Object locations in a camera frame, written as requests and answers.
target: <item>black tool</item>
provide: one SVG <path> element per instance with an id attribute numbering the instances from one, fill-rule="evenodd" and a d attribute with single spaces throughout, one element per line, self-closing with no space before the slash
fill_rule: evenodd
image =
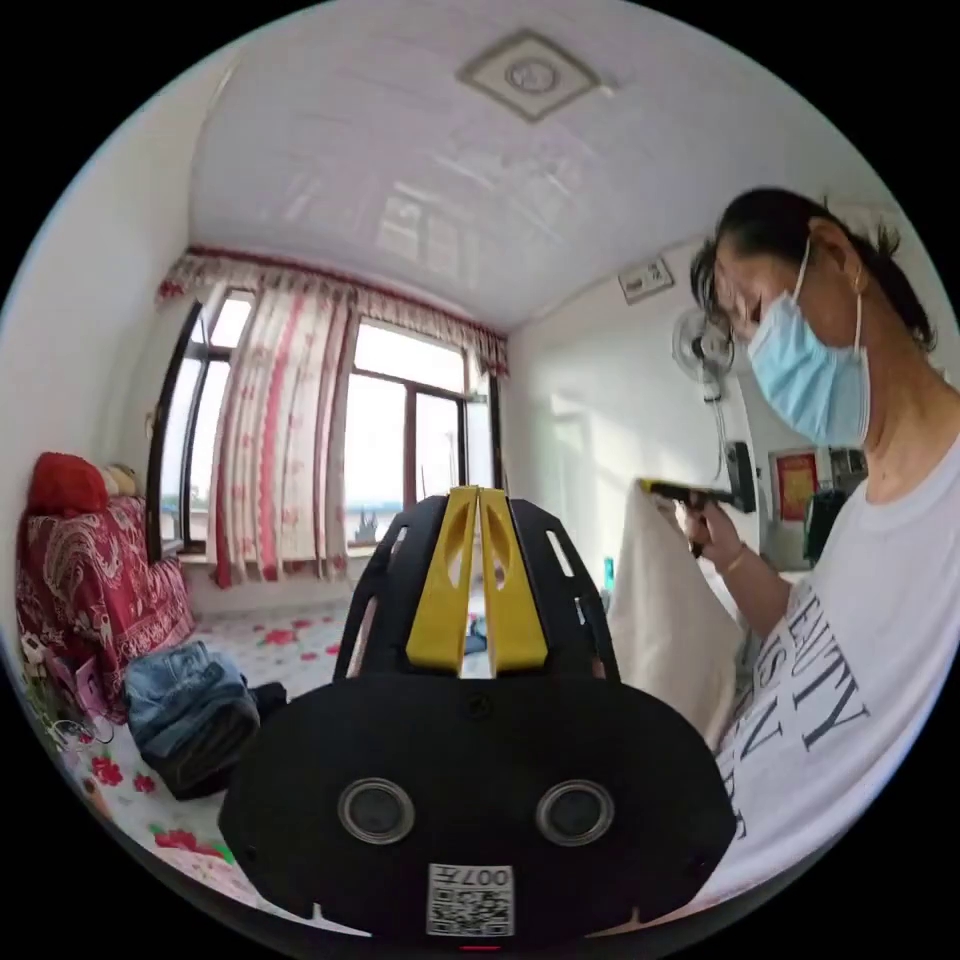
<path id="1" fill-rule="evenodd" d="M 224 838 L 267 900 L 302 917 L 319 904 L 408 943 L 543 946 L 634 909 L 663 916 L 733 838 L 710 750 L 620 682 L 600 597 L 559 521 L 472 489 L 472 507 L 460 488 L 394 519 L 333 682 L 250 745 Z M 491 680 L 458 676 L 475 509 Z"/>
<path id="2" fill-rule="evenodd" d="M 747 445 L 742 440 L 728 443 L 726 461 L 727 475 L 730 478 L 729 490 L 691 487 L 669 480 L 641 479 L 640 483 L 647 493 L 682 503 L 690 510 L 702 510 L 707 503 L 726 503 L 740 513 L 753 513 L 757 509 L 757 495 L 750 470 L 750 454 Z M 694 559 L 699 560 L 703 554 L 703 547 L 699 543 L 693 543 L 690 546 L 690 552 Z"/>

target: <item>hand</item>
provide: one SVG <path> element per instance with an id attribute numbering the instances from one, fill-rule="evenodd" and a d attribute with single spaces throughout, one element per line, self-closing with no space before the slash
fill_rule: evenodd
<path id="1" fill-rule="evenodd" d="M 703 555 L 721 573 L 743 549 L 733 521 L 712 501 L 699 510 L 687 508 L 684 526 L 687 539 L 700 544 Z"/>

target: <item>ear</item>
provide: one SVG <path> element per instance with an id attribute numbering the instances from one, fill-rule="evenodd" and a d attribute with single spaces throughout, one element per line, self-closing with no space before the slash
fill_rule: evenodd
<path id="1" fill-rule="evenodd" d="M 863 291 L 867 273 L 863 260 L 839 225 L 826 217 L 811 217 L 808 224 L 812 243 L 826 253 L 855 290 Z"/>

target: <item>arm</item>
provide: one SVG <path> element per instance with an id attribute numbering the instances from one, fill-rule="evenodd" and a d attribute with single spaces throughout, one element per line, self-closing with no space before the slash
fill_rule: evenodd
<path id="1" fill-rule="evenodd" d="M 730 596 L 761 637 L 768 637 L 787 612 L 790 584 L 744 544 L 733 521 L 715 503 L 688 510 L 686 534 L 703 548 Z"/>
<path id="2" fill-rule="evenodd" d="M 746 544 L 717 572 L 747 623 L 761 637 L 769 636 L 787 612 L 790 584 Z"/>

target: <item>window frame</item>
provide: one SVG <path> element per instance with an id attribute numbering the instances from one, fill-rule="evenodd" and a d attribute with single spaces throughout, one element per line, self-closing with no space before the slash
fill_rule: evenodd
<path id="1" fill-rule="evenodd" d="M 436 387 L 432 384 L 422 383 L 419 380 L 411 380 L 407 377 L 399 377 L 389 373 L 379 373 L 366 367 L 358 366 L 354 360 L 350 368 L 350 377 L 367 377 L 371 380 L 380 380 L 386 383 L 395 383 L 404 387 L 404 435 L 403 435 L 403 509 L 409 510 L 417 503 L 417 397 L 428 396 L 437 397 L 441 400 L 452 400 L 457 405 L 457 466 L 458 483 L 465 486 L 468 482 L 468 423 L 467 423 L 467 405 L 471 403 L 480 403 L 486 406 L 488 416 L 490 417 L 490 445 L 491 445 L 491 465 L 493 473 L 493 484 L 499 489 L 503 489 L 503 468 L 500 451 L 500 395 L 497 378 L 490 374 L 488 392 L 482 394 L 477 390 L 471 390 L 470 384 L 470 363 L 467 351 L 462 347 L 453 347 L 435 340 L 432 337 L 423 334 L 413 333 L 408 330 L 402 330 L 387 324 L 378 323 L 376 320 L 362 316 L 361 325 L 371 327 L 380 327 L 387 329 L 391 333 L 399 336 L 411 337 L 429 343 L 431 346 L 441 347 L 460 355 L 463 362 L 463 383 L 462 393 L 455 390 L 447 390 L 443 387 Z M 347 534 L 347 549 L 353 555 L 362 555 L 371 552 L 376 547 L 376 543 L 358 541 L 350 539 L 351 534 Z"/>
<path id="2" fill-rule="evenodd" d="M 176 345 L 160 390 L 160 398 L 154 408 L 153 434 L 150 442 L 149 463 L 147 468 L 147 551 L 151 563 L 156 563 L 164 557 L 173 555 L 204 556 L 207 553 L 207 541 L 198 540 L 191 536 L 190 531 L 190 469 L 193 458 L 193 445 L 196 439 L 197 421 L 200 412 L 200 401 L 207 381 L 210 364 L 223 362 L 232 364 L 233 356 L 238 347 L 214 346 L 212 338 L 224 305 L 230 299 L 244 299 L 251 303 L 251 316 L 257 308 L 257 294 L 245 287 L 228 287 L 217 304 L 216 313 L 212 320 L 206 320 L 206 305 L 195 300 L 187 313 L 186 321 L 177 338 Z M 197 323 L 201 323 L 203 341 L 193 341 L 193 331 Z M 416 450 L 417 450 L 417 397 L 419 395 L 437 397 L 443 400 L 452 400 L 457 405 L 457 461 L 458 483 L 463 486 L 468 482 L 468 423 L 467 406 L 480 403 L 487 407 L 490 417 L 490 443 L 493 485 L 503 489 L 503 467 L 500 433 L 500 391 L 496 376 L 492 373 L 488 377 L 487 392 L 471 390 L 470 363 L 467 351 L 463 348 L 452 347 L 442 341 L 435 340 L 422 334 L 402 330 L 388 324 L 378 323 L 368 317 L 361 317 L 361 324 L 382 327 L 397 333 L 400 336 L 423 340 L 433 346 L 442 347 L 458 353 L 463 361 L 462 393 L 435 387 L 405 377 L 379 373 L 359 367 L 354 358 L 349 376 L 368 377 L 373 380 L 399 384 L 405 389 L 404 406 L 404 452 L 403 452 L 403 508 L 409 509 L 417 502 L 416 483 Z M 163 452 L 169 426 L 170 405 L 173 391 L 185 360 L 198 360 L 201 364 L 187 414 L 187 426 L 184 432 L 183 451 L 180 464 L 180 537 L 164 541 L 160 528 L 160 482 L 162 474 Z M 363 554 L 376 544 L 360 541 L 348 541 L 348 550 L 354 554 Z"/>
<path id="3" fill-rule="evenodd" d="M 193 444 L 197 433 L 197 420 L 200 413 L 200 401 L 203 397 L 203 388 L 207 382 L 210 365 L 212 363 L 232 364 L 233 356 L 238 349 L 238 347 L 216 346 L 212 342 L 223 308 L 230 300 L 246 300 L 249 302 L 250 316 L 257 308 L 256 292 L 245 287 L 227 287 L 222 297 L 219 298 L 216 313 L 209 320 L 205 316 L 206 305 L 199 300 L 195 300 L 177 338 L 173 356 L 167 366 L 163 386 L 160 389 L 160 399 L 154 411 L 153 435 L 150 440 L 150 457 L 147 467 L 147 549 L 151 563 L 177 554 L 204 556 L 207 553 L 207 541 L 196 539 L 190 532 L 190 469 L 193 460 Z M 200 343 L 193 340 L 193 331 L 198 322 L 202 335 Z M 187 427 L 184 431 L 183 451 L 180 461 L 180 536 L 165 541 L 160 531 L 160 482 L 163 452 L 169 426 L 170 403 L 185 360 L 199 361 L 200 372 L 190 397 Z M 209 505 L 211 515 L 213 512 L 212 506 L 212 504 Z"/>

